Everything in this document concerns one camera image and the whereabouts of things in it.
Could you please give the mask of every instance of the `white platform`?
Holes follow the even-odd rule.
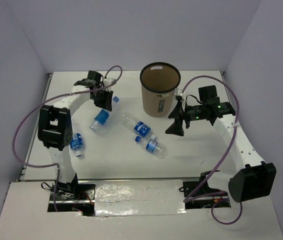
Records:
[[[115,78],[117,74],[112,72],[109,76]],[[219,71],[182,71],[180,87],[198,75],[222,79]],[[87,72],[55,72],[47,98],[69,92],[74,82],[86,76]],[[224,86],[211,79],[194,82],[188,93],[198,96],[198,87],[208,85],[216,85],[220,100],[228,101]],[[173,121],[166,117],[153,118],[143,111],[139,71],[124,72],[113,91],[120,98],[116,119],[120,113],[127,111],[149,124],[158,141],[167,146],[168,156],[158,159],[140,149],[134,142],[135,134],[116,121],[109,136],[94,135],[89,125],[100,109],[91,101],[84,104],[72,119],[74,128],[82,134],[86,145],[84,159],[73,155],[71,159],[80,179],[197,177],[201,172],[211,170],[223,155],[226,146],[207,121],[192,122],[190,129],[185,129],[184,137],[166,135],[165,130]],[[105,148],[109,146],[112,150],[107,152]],[[37,134],[30,145],[28,161],[37,165],[50,163],[50,156]],[[220,169],[224,173],[235,173],[231,156]],[[206,208],[178,215],[85,217],[77,212],[47,212],[50,193],[41,189],[39,180],[54,178],[52,168],[27,168],[22,179],[34,182],[10,185],[0,217],[0,240],[283,240],[269,197],[244,202],[241,219],[230,226],[217,223],[211,216],[211,210]],[[232,208],[215,209],[216,216],[225,222],[235,219],[238,212],[238,204],[233,204]]]
[[[188,80],[199,75],[210,75],[222,79],[219,71],[181,71],[181,83],[184,87]],[[119,72],[114,71],[109,77],[116,78]],[[200,173],[211,170],[224,154],[226,147],[222,138],[208,121],[191,122],[189,129],[184,129],[185,136],[165,134],[165,130],[173,123],[167,117],[154,118],[143,110],[140,71],[124,71],[122,78],[113,87],[114,96],[120,98],[119,109],[109,135],[99,137],[93,134],[89,125],[100,111],[89,101],[73,115],[72,124],[75,131],[81,133],[84,144],[84,159],[73,154],[71,161],[79,179],[125,179],[125,178],[182,178],[197,177]],[[54,72],[47,99],[64,94],[72,89],[73,84],[85,78],[87,72]],[[188,94],[198,96],[198,88],[216,85],[221,102],[229,101],[225,87],[209,78],[194,81],[187,89]],[[196,104],[189,97],[189,103]],[[134,141],[135,134],[122,126],[118,120],[120,114],[130,112],[148,124],[158,137],[158,141],[168,148],[168,155],[158,159],[140,149]],[[50,155],[43,143],[35,135],[30,145],[28,162],[35,165],[49,164]],[[232,157],[227,157],[220,169],[229,174],[235,173]],[[53,168],[27,168],[23,180],[53,180]]]
[[[47,212],[49,191],[39,182],[10,185],[0,217],[0,240],[283,240],[269,197],[245,202],[241,219],[217,223],[210,209],[157,216],[86,217],[77,212]],[[225,222],[239,209],[217,208]]]

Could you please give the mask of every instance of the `brown paper bin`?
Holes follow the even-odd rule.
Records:
[[[148,64],[140,72],[140,82],[144,111],[156,118],[166,115],[181,82],[178,69],[166,62]]]

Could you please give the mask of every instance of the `black wire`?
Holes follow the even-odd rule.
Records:
[[[105,87],[105,84],[104,84],[104,76],[103,76],[103,75],[101,75],[101,76],[102,76],[102,82],[101,82],[101,84],[102,84],[103,87]]]
[[[188,98],[189,96],[191,96],[191,97],[193,97],[194,99],[196,99],[197,103],[203,104],[201,101],[198,100],[198,98],[197,98],[196,96],[191,95],[191,94],[189,94],[189,95],[186,96],[186,99],[185,99],[186,104],[187,104],[187,98]]]
[[[42,189],[45,189],[45,190],[48,190],[48,191],[51,191],[53,189],[53,186],[50,186],[47,182],[43,181],[41,184],[40,184],[41,188]]]

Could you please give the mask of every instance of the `white wall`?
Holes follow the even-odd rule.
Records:
[[[0,0],[0,213],[9,182],[16,181],[22,166],[12,154],[14,130],[23,116],[41,101],[47,76],[22,27],[6,1]],[[18,138],[25,157],[36,116]]]
[[[227,70],[241,103],[240,122],[277,168],[271,193],[283,231],[283,1],[263,0]]]
[[[225,70],[261,0],[7,0],[49,72]]]

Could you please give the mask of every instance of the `water bottle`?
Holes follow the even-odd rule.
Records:
[[[83,155],[81,151],[81,149],[83,149],[82,135],[79,133],[72,134],[70,149],[75,153],[77,158],[80,158]]]
[[[141,136],[146,140],[155,140],[156,135],[153,133],[151,128],[147,126],[142,121],[139,121],[136,117],[131,115],[129,112],[125,112],[122,115],[121,123],[128,128],[129,130],[133,131],[137,135]]]
[[[115,106],[118,104],[119,101],[120,99],[116,96],[112,98],[111,101],[112,110],[114,110]],[[109,118],[109,116],[110,116],[110,111],[105,109],[100,110],[97,116],[93,119],[89,128],[98,135],[102,135],[103,133],[105,134],[105,123]]]
[[[154,154],[156,157],[162,159],[166,154],[166,147],[154,140],[145,140],[140,136],[135,138],[135,142],[141,145],[142,149],[145,149],[147,152]]]

